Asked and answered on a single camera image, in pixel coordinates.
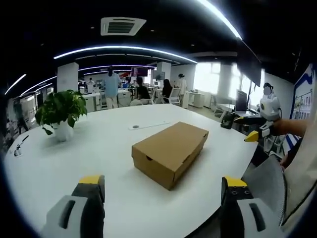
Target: green plant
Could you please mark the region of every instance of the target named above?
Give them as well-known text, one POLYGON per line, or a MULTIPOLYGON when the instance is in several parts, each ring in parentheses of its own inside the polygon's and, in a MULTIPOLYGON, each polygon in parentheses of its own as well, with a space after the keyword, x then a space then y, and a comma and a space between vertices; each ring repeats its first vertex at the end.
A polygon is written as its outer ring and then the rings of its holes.
POLYGON ((60 124, 66 121, 70 127, 74 128, 75 122, 78 121, 80 115, 87 115, 86 101, 82 94, 73 90, 51 93, 45 100, 43 105, 35 114, 38 125, 42 126, 47 135, 53 132, 46 129, 44 125, 49 125, 54 129, 53 124, 60 124))

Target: potted plant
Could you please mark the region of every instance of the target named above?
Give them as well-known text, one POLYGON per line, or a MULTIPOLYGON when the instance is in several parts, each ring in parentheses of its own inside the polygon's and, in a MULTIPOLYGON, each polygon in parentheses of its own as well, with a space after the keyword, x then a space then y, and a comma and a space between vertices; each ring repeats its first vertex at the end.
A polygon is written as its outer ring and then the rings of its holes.
POLYGON ((35 114, 38 125, 47 135, 53 132, 44 127, 49 125, 59 141, 69 140, 73 135, 75 122, 80 115, 87 115, 86 101, 73 90, 51 93, 35 114))

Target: white flower pot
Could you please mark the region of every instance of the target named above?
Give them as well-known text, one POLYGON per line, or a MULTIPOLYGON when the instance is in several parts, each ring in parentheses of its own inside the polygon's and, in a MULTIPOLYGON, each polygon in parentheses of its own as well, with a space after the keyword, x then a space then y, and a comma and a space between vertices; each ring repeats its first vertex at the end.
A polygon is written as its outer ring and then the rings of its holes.
POLYGON ((61 121, 59 124, 54 123, 53 127, 55 136, 59 141, 70 140, 74 135, 74 129, 68 125, 67 120, 61 121))

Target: bulletin board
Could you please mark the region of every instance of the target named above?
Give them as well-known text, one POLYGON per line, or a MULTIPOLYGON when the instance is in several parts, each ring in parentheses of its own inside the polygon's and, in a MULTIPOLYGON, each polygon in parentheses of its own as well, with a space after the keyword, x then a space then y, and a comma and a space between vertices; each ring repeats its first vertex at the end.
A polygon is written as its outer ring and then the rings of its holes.
POLYGON ((313 92, 295 98, 292 119, 308 119, 311 113, 313 92))
MULTIPOLYGON (((316 83, 314 67, 316 65, 311 63, 294 85, 294 99, 290 119, 308 119, 311 116, 314 86, 316 83)), ((299 136, 288 134, 286 136, 286 143, 283 145, 284 151, 289 151, 299 139, 299 136)))

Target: box lid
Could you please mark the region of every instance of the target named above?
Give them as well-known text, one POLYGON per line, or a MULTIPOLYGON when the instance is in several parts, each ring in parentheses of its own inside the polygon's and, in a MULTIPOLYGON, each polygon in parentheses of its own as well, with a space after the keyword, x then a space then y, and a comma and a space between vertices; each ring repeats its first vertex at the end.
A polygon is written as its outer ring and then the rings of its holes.
POLYGON ((175 172, 207 135, 207 130, 178 122, 133 147, 175 172))

